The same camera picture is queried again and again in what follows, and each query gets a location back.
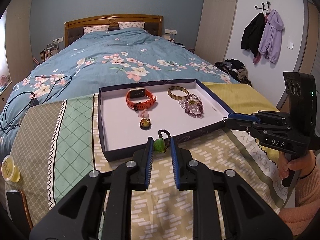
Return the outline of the pink right sleeve forearm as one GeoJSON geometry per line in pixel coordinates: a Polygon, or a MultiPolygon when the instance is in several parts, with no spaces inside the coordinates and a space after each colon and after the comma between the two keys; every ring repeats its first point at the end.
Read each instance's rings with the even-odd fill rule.
{"type": "Polygon", "coordinates": [[[295,185],[295,207],[283,208],[279,217],[291,229],[294,236],[300,235],[319,210],[319,165],[295,185]]]}

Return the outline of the right hand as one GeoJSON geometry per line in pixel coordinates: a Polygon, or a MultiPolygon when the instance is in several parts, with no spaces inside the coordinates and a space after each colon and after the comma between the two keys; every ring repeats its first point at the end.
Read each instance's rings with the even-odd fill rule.
{"type": "Polygon", "coordinates": [[[313,151],[308,151],[303,157],[288,161],[283,152],[279,153],[278,170],[281,179],[287,178],[290,171],[300,171],[299,177],[309,175],[316,165],[316,156],[313,151]]]}

